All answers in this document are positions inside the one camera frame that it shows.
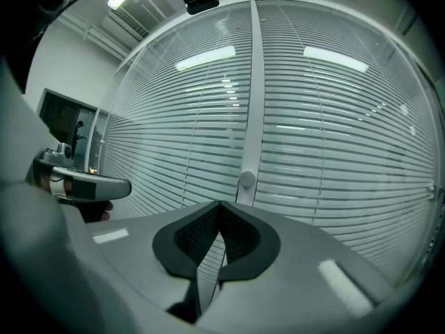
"hand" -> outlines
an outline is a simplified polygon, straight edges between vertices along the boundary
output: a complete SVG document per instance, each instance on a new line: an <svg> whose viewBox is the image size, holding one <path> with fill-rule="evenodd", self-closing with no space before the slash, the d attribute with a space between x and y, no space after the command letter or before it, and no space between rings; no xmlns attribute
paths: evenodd
<svg viewBox="0 0 445 334"><path fill-rule="evenodd" d="M112 202L106 203L105 211L102 213L101 221L110 220L109 211L113 210L114 206Z"/></svg>

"white wall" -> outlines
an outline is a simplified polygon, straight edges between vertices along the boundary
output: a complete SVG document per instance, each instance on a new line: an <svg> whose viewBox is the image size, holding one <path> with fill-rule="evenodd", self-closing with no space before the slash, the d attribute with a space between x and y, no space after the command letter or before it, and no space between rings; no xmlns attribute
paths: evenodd
<svg viewBox="0 0 445 334"><path fill-rule="evenodd" d="M24 99L39 111L44 89L102 107L119 60L80 33L54 22L34 56Z"/></svg>

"glass wall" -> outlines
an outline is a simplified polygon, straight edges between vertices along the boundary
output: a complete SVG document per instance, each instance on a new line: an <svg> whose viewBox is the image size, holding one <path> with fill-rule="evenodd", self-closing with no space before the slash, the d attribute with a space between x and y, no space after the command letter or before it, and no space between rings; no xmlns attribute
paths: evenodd
<svg viewBox="0 0 445 334"><path fill-rule="evenodd" d="M252 205L320 227L397 285L438 224L434 96L410 57L365 23L308 3L256 5L264 76L254 82L265 93ZM250 92L251 16L250 3L209 11L138 55L102 150L101 173L133 184L114 218L236 201L249 106L263 100Z"/></svg>
<svg viewBox="0 0 445 334"><path fill-rule="evenodd" d="M184 22L141 51L111 110L103 151L101 171L133 184L120 216L236 199L251 31L250 4L241 3Z"/></svg>

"vertical mullion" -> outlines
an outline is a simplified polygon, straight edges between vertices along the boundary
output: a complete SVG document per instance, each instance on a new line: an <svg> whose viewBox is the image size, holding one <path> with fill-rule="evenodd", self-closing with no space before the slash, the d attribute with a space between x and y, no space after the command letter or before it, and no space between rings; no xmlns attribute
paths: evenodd
<svg viewBox="0 0 445 334"><path fill-rule="evenodd" d="M88 164L90 163L90 151L91 151L92 136L94 134L97 118L99 117L99 112L100 112L100 109L96 109L95 117L92 119L91 129L90 129L90 133L88 135L88 143L86 144L85 160L84 160L85 163L83 165L83 170L88 173L90 172L88 169Z"/></svg>
<svg viewBox="0 0 445 334"><path fill-rule="evenodd" d="M254 0L250 2L250 10L252 12L252 74L250 75L248 124L245 132L241 174L251 172L255 176L255 183L248 189L238 183L236 202L245 205L253 205L255 191L257 190L263 141L265 92L263 39L257 5Z"/></svg>

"gray plastic surface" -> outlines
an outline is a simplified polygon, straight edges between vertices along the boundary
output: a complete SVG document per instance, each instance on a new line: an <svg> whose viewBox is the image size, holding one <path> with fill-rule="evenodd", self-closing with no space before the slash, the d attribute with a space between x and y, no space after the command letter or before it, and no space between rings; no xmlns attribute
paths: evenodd
<svg viewBox="0 0 445 334"><path fill-rule="evenodd" d="M27 184L3 186L0 207L0 235L11 265L67 328L95 334L208 333L164 312L130 286L92 240L77 208L61 207Z"/></svg>
<svg viewBox="0 0 445 334"><path fill-rule="evenodd" d="M375 302L392 292L380 272L321 229L231 203L267 222L282 241L275 262L254 280L224 283L197 326L218 333L321 333L347 324L344 304L318 272L335 260Z"/></svg>
<svg viewBox="0 0 445 334"><path fill-rule="evenodd" d="M182 302L190 281L169 275L156 259L152 242L163 226L187 216L210 202L193 205L172 212L87 224L92 235L126 229L129 236L100 244L105 258L115 270L139 293L167 310Z"/></svg>

